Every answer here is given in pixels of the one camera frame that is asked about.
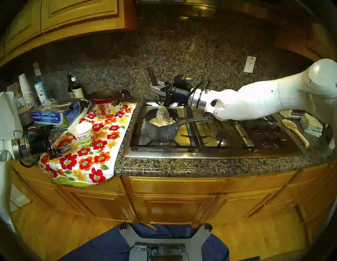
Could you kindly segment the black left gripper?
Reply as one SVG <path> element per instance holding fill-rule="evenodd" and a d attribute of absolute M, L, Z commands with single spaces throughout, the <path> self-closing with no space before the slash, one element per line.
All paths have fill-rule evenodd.
<path fill-rule="evenodd" d="M 74 146 L 53 147 L 49 142 L 49 137 L 63 133 L 63 128 L 52 127 L 50 130 L 28 130 L 28 154 L 40 155 L 47 153 L 49 159 L 61 157 L 63 154 L 69 152 Z"/>

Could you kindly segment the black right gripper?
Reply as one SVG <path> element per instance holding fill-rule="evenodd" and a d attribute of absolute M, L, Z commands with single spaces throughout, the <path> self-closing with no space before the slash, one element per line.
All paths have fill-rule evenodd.
<path fill-rule="evenodd" d="M 154 86 L 150 84 L 150 89 L 159 95 L 159 107 L 169 108 L 175 102 L 178 104 L 187 104 L 191 95 L 191 88 L 188 83 L 168 83 L 167 86 Z"/>

